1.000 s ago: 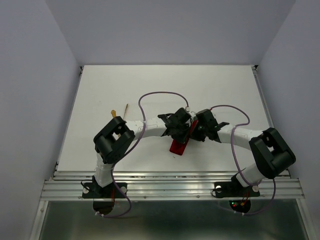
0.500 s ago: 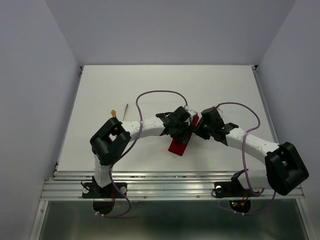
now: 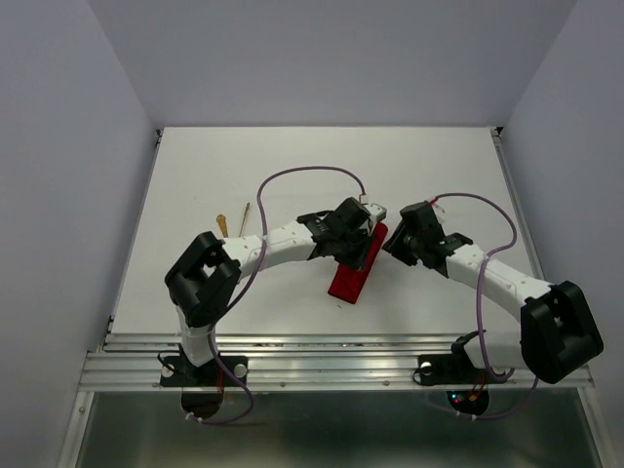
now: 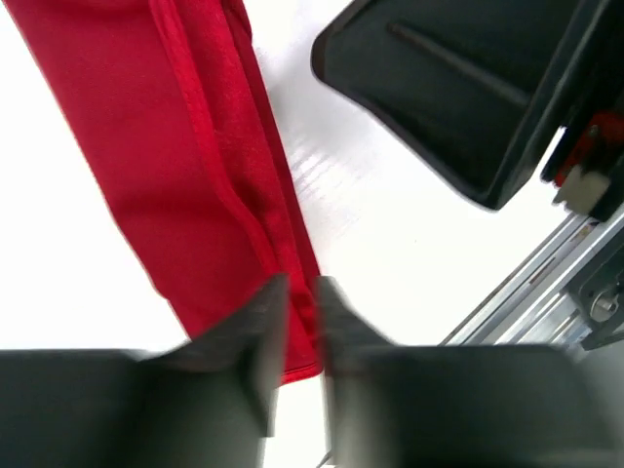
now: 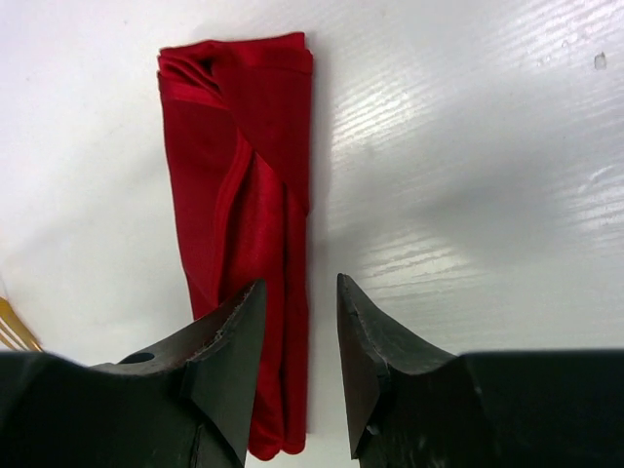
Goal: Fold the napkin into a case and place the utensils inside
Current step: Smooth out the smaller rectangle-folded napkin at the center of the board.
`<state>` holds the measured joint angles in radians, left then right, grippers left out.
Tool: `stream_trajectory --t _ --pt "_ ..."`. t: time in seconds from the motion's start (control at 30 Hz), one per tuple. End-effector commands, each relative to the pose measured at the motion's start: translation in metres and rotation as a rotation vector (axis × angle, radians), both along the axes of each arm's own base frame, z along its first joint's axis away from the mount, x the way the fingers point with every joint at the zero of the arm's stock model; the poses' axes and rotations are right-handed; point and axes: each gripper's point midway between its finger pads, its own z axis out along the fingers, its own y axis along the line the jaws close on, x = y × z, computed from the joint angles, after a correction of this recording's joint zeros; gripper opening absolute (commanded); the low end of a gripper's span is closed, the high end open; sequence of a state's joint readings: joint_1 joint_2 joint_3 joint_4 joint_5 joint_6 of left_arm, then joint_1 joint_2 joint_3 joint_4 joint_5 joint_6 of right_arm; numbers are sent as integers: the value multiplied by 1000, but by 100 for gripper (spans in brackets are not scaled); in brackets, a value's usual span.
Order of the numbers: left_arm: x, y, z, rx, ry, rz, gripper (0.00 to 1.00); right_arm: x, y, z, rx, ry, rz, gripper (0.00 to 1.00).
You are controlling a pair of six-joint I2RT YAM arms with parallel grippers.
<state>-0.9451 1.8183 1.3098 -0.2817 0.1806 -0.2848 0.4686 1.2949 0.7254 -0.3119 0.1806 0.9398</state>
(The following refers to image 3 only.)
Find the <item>red cloth napkin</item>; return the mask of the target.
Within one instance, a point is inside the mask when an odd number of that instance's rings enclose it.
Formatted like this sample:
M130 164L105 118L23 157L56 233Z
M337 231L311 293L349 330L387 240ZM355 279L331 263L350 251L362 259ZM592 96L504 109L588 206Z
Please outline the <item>red cloth napkin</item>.
M337 267L328 289L329 296L349 304L357 303L387 233L388 227L385 223L380 222L375 226L372 234L372 242L362 269L354 270L344 265L339 265Z

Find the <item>gold knife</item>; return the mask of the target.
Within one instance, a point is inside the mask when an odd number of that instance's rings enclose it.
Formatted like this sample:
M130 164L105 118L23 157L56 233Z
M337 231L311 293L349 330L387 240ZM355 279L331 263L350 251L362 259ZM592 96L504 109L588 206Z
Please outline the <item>gold knife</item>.
M228 238L229 237L229 231L228 231L228 224L227 224L227 218L224 214L219 214L216 217L216 223L218 225L218 228L220 230L220 233L222 235L223 238Z

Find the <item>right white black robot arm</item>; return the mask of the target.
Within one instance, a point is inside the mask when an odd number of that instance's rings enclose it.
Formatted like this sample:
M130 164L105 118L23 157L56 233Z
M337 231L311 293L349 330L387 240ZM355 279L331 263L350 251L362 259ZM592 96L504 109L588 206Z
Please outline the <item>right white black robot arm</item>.
M415 380L423 386L468 384L481 377L505 381L504 371L528 370L556 384L604 352L605 345L583 291L574 283L551 284L492 258L468 237L446 234L431 203L404 207L383 249L407 266L422 263L472 288L476 305L489 299L519 328L460 336L443 354L423 355Z

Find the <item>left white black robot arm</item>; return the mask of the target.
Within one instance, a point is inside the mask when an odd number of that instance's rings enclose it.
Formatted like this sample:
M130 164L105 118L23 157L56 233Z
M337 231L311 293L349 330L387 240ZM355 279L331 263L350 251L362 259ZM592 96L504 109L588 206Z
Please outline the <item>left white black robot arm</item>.
M336 209L303 214L265 234L218 239L199 234L165 276L179 319L176 357L162 360L176 386L212 386L223 377L210 341L215 325L237 302L238 284L278 265L331 257L331 293L354 303L387 233L385 208L353 197Z

